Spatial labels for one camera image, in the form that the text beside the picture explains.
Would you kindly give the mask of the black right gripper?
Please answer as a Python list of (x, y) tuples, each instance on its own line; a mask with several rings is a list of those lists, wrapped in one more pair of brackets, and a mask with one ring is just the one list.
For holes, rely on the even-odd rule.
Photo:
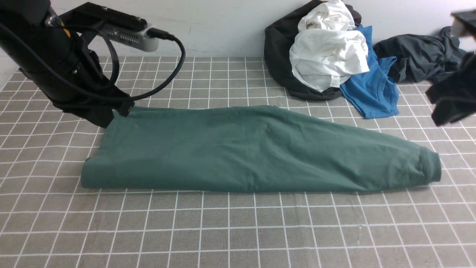
[(426, 96), (435, 105), (431, 118), (437, 127), (452, 124), (476, 112), (476, 55), (464, 56), (460, 68), (449, 78), (432, 85)]

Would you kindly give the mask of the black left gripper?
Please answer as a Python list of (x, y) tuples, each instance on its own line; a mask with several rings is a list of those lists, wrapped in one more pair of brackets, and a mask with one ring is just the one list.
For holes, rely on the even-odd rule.
[(96, 92), (109, 79), (104, 75), (97, 54), (85, 48), (80, 36), (63, 29), (56, 15), (44, 15), (31, 23), (20, 15), (1, 15), (1, 47), (63, 112), (74, 114), (105, 128), (114, 109), (127, 117), (135, 106), (132, 100), (102, 102), (79, 93), (66, 82)]

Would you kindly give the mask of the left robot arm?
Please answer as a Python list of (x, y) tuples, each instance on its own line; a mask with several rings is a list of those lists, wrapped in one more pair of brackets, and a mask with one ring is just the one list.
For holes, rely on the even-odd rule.
[(49, 0), (1, 1), (1, 48), (65, 113), (106, 128), (134, 107), (116, 85), (119, 59), (102, 29), (131, 16), (87, 2), (57, 15)]

